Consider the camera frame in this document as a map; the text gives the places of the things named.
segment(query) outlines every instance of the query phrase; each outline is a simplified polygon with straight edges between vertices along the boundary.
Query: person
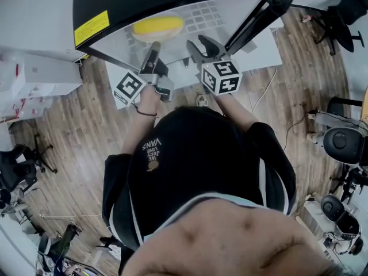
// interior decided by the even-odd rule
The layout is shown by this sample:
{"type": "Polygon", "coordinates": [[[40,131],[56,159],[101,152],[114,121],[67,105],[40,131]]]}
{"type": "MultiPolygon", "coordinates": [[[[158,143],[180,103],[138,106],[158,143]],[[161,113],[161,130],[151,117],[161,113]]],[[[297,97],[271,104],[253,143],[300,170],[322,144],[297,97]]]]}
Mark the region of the person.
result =
{"type": "Polygon", "coordinates": [[[338,275],[287,216],[296,176],[272,128],[230,94],[214,97],[224,116],[204,98],[154,126],[160,96],[145,87],[105,162],[102,217],[133,251],[119,274],[338,275]]]}
{"type": "Polygon", "coordinates": [[[82,229],[74,222],[70,222],[64,231],[63,236],[58,235],[58,239],[51,243],[51,240],[47,233],[43,233],[39,244],[37,263],[41,264],[41,267],[37,269],[36,276],[70,276],[73,272],[79,269],[77,265],[70,265],[68,268],[64,268],[64,259],[70,244],[75,236],[79,236],[82,229]]]}

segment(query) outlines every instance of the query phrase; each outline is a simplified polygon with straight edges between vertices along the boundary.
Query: wooden floor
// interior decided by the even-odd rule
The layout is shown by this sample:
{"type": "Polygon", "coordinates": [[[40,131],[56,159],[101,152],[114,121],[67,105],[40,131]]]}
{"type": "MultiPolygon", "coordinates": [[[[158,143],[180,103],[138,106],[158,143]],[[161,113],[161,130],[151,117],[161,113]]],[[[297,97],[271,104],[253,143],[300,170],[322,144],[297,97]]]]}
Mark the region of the wooden floor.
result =
{"type": "MultiPolygon", "coordinates": [[[[285,144],[288,127],[300,121],[312,109],[326,110],[333,96],[348,97],[346,74],[340,53],[330,56],[326,43],[315,45],[312,34],[321,35],[318,26],[302,24],[304,10],[290,9],[283,17],[285,27],[278,31],[279,51],[283,65],[255,115],[270,124],[281,143],[285,144]]],[[[241,89],[235,97],[249,110],[264,92],[274,67],[244,74],[241,89]]],[[[16,142],[33,147],[33,134],[40,132],[43,144],[53,144],[47,160],[59,172],[39,174],[37,187],[42,189],[26,197],[34,221],[48,232],[62,232],[74,220],[83,232],[73,244],[69,256],[85,260],[100,236],[109,232],[99,216],[46,220],[38,216],[73,216],[101,214],[104,161],[117,154],[122,146],[134,108],[117,110],[111,94],[103,61],[89,58],[81,68],[83,85],[67,96],[57,97],[42,118],[16,123],[12,129],[16,142]]],[[[194,105],[199,85],[175,92],[174,101],[160,107],[165,115],[180,105],[194,105]]],[[[211,100],[210,104],[218,109],[211,100]]],[[[293,127],[287,140],[286,154],[297,175],[297,203],[313,191],[325,194],[329,177],[338,165],[323,150],[305,140],[313,123],[304,120],[293,127]]],[[[116,275],[118,261],[106,256],[97,268],[106,275],[116,275]]]]}

